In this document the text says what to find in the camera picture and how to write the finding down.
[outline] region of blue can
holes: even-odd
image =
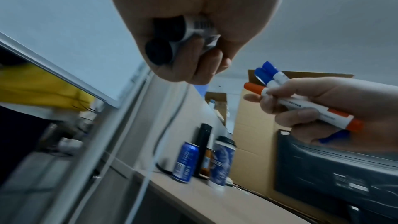
[[[188,183],[194,174],[196,163],[199,157],[199,147],[192,143],[185,142],[178,155],[173,170],[173,178],[177,181]]]
[[[226,179],[231,170],[236,144],[232,139],[220,136],[214,143],[213,159],[210,166],[208,185],[218,190],[224,190]]]

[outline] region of hand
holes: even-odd
[[[145,61],[161,78],[204,85],[226,70],[237,52],[258,34],[271,18],[279,0],[113,0],[132,33]],[[220,32],[216,47],[200,55],[203,39],[192,38],[172,64],[156,66],[145,55],[153,38],[152,19],[182,14],[205,14]]]
[[[291,127],[292,136],[300,141],[319,144],[319,138],[341,129],[318,121],[315,109],[288,111],[277,103],[277,97],[307,96],[312,102],[364,121],[364,128],[351,133],[349,142],[332,141],[329,144],[332,147],[351,151],[398,151],[398,87],[348,78],[297,78],[269,89],[267,94],[265,97],[248,94],[244,99],[259,102],[262,110],[276,115],[277,124]]]

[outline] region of ceiling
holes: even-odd
[[[353,73],[398,84],[398,0],[283,0],[265,30],[220,77],[246,78],[270,60],[282,70]]]

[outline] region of white cable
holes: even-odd
[[[152,177],[153,170],[155,169],[156,164],[158,163],[158,159],[160,157],[160,154],[163,151],[164,145],[167,143],[167,141],[169,139],[169,137],[167,136],[168,134],[166,134],[166,132],[168,131],[170,125],[174,122],[174,119],[177,117],[178,113],[180,112],[181,107],[184,105],[185,99],[187,98],[188,90],[189,90],[189,85],[187,85],[187,89],[185,90],[184,97],[182,98],[181,103],[179,104],[178,108],[176,109],[174,114],[171,116],[169,122],[163,128],[161,134],[158,137],[158,139],[160,139],[160,141],[156,147],[155,155],[152,159],[152,163],[150,164],[149,171],[147,172],[147,174],[144,178],[144,181],[142,182],[141,188],[138,192],[138,195],[134,202],[134,205],[131,208],[129,215],[127,216],[127,219],[124,222],[124,224],[131,224],[134,220],[134,217],[137,214],[138,208],[140,207],[142,199],[144,198],[146,188],[148,187],[150,178]]]
[[[137,116],[138,110],[139,110],[140,105],[141,105],[141,103],[142,103],[142,101],[144,99],[146,91],[148,90],[148,87],[149,87],[149,84],[150,84],[150,81],[151,81],[152,77],[153,77],[153,72],[150,72],[149,75],[146,78],[145,84],[142,87],[140,95],[139,95],[139,97],[137,99],[136,104],[134,105],[134,109],[133,109],[133,111],[130,114],[130,117],[129,117],[127,123],[126,123],[126,126],[124,127],[122,133],[120,134],[120,137],[117,140],[117,142],[115,144],[115,147],[113,148],[112,152],[110,153],[107,162],[105,163],[104,167],[102,168],[101,172],[98,175],[99,178],[95,180],[95,182],[91,185],[90,189],[84,195],[84,197],[80,201],[78,207],[73,212],[73,215],[70,218],[68,224],[75,224],[76,223],[77,219],[79,218],[79,216],[80,216],[81,212],[83,211],[85,205],[87,204],[88,200],[94,194],[94,192],[97,189],[98,185],[102,181],[102,178],[105,176],[105,174],[109,170],[109,167],[111,166],[111,164],[115,160],[117,152],[119,151],[121,145],[123,144],[124,139],[126,138],[126,135],[128,134],[132,124],[134,123],[134,120],[135,120],[135,118]]]

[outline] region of dark clothing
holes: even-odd
[[[51,122],[0,106],[0,186],[24,157],[35,150]]]

